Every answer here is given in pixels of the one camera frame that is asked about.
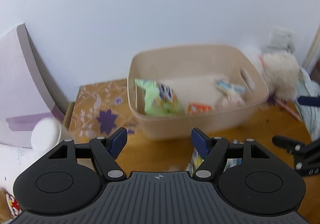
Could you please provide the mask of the beige plastic storage bin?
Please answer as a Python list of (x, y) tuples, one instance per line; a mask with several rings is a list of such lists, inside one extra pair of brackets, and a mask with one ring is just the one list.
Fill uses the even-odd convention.
[[(244, 105), (222, 108), (215, 80), (225, 78), (246, 89)], [(144, 113), (144, 92), (135, 79), (169, 86), (182, 105), (182, 116)], [(127, 78), (129, 107), (139, 128), (153, 140), (184, 138), (198, 127), (206, 133), (239, 126), (267, 100), (268, 88), (251, 61), (229, 45), (182, 45), (148, 50), (133, 57)], [(188, 115), (189, 103), (210, 105), (212, 111)]]

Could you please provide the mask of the blue white small packet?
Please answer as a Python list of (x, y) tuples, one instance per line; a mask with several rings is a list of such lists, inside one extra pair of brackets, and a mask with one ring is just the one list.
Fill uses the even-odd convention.
[(232, 95), (235, 93), (244, 95), (246, 93), (246, 89), (243, 85), (232, 84), (223, 78), (215, 80), (215, 87), (225, 95)]

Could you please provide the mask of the lavender board leaning on wall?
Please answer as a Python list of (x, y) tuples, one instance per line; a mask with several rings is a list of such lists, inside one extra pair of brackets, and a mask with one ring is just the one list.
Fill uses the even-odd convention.
[(64, 118), (50, 95), (31, 50), (25, 25), (1, 37), (1, 143), (31, 147), (31, 133), (43, 118)]

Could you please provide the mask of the pink striped straw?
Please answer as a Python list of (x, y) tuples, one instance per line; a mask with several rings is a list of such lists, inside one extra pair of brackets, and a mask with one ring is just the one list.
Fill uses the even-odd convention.
[(283, 101), (275, 98), (275, 103), (280, 106), (282, 109), (284, 109), (285, 111), (287, 111), (289, 114), (291, 114), (296, 120), (301, 121), (301, 117), (300, 115), (295, 112), (293, 109), (291, 109), (289, 106), (287, 106), (287, 104), (285, 104)]

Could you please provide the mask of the white cylindrical bottle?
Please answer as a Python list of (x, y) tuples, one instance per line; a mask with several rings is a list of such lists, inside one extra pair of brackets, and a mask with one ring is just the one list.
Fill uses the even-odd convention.
[(40, 157), (65, 139), (74, 139), (73, 135), (56, 118), (43, 118), (31, 133), (31, 146)]

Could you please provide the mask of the white wall socket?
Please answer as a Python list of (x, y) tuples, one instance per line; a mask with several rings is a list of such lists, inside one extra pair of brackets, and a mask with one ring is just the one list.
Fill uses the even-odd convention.
[(282, 26), (273, 26), (267, 47), (272, 50), (285, 50), (289, 53), (295, 51), (293, 30)]

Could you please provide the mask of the pale blue patterned cloth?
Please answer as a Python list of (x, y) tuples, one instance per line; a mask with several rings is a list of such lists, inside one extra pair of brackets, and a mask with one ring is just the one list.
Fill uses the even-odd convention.
[(307, 71), (302, 67), (300, 67), (300, 76), (294, 104), (310, 134), (311, 140), (316, 141), (319, 138), (319, 107), (310, 106), (309, 104), (301, 105), (298, 103), (299, 97), (319, 98), (319, 83), (311, 80)]

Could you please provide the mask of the white fluffy plush toy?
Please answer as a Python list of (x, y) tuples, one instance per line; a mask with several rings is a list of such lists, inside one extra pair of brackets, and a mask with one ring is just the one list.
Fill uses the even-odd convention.
[(297, 93), (300, 67), (286, 50), (263, 52), (254, 43), (244, 44), (240, 51), (252, 62), (268, 87), (271, 96), (290, 101)]

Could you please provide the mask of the blue white patterned small box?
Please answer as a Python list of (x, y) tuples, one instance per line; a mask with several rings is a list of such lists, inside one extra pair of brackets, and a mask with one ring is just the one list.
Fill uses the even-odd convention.
[(242, 162), (244, 143), (222, 137), (192, 141), (194, 152), (185, 170), (196, 178), (216, 178)]

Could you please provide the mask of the brown floral patterned box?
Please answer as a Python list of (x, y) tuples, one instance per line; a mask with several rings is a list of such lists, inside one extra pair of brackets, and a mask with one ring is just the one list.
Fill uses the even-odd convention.
[(69, 132), (77, 143), (99, 136), (109, 137), (124, 127), (134, 134), (137, 122), (127, 98), (127, 80), (101, 82), (79, 88), (72, 110)]

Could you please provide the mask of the light green snack bag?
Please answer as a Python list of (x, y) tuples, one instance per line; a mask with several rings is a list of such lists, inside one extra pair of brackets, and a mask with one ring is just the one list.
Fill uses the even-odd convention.
[(137, 87), (144, 91), (144, 113), (164, 117), (183, 115), (184, 109), (174, 91), (158, 81), (135, 79)]

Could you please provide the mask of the orange snack packet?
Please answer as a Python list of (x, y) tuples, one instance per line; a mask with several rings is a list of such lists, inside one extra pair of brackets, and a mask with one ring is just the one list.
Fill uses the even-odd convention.
[(211, 111), (212, 111), (212, 107), (206, 104), (191, 102), (189, 103), (189, 106), (188, 106), (188, 115), (209, 113)]

